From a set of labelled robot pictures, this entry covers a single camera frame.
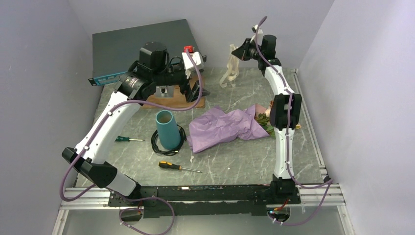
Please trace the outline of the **purple flower bouquet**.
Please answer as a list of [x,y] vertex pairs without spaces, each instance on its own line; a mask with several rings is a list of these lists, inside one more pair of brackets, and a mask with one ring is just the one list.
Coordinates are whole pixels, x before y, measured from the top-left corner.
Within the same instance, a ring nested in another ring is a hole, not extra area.
[[189,124],[187,141],[193,153],[202,152],[220,143],[255,140],[268,137],[267,131],[254,119],[256,106],[225,113],[215,106]]

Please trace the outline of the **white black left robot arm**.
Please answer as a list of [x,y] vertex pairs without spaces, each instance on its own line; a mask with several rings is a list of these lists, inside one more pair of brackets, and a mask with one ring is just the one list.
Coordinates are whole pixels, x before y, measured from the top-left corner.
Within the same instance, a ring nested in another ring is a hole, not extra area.
[[179,86],[193,109],[201,100],[203,85],[189,85],[192,72],[201,73],[206,57],[191,46],[180,57],[171,57],[165,45],[147,42],[125,73],[119,75],[110,100],[87,135],[75,146],[64,149],[62,156],[70,169],[76,170],[99,188],[113,190],[129,206],[140,201],[141,185],[107,162],[109,150],[117,136],[157,87]]

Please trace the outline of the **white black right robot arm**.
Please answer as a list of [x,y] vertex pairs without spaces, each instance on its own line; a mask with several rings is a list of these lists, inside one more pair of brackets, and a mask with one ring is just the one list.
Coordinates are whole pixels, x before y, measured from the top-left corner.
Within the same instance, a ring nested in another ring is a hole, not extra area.
[[276,36],[265,35],[260,45],[251,38],[231,52],[241,61],[256,60],[258,69],[269,82],[275,95],[271,111],[270,124],[276,136],[276,166],[273,176],[277,179],[292,179],[292,147],[296,125],[299,123],[302,96],[290,88],[285,78],[281,62],[276,58]]

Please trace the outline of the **beige ribbon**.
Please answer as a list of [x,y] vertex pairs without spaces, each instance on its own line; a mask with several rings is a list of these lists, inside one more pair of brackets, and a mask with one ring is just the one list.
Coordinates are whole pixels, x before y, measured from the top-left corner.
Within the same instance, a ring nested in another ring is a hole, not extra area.
[[227,70],[219,81],[221,88],[225,88],[228,84],[232,87],[235,87],[236,85],[235,80],[239,76],[239,59],[232,54],[235,49],[237,49],[237,47],[234,44],[231,44],[227,62]]

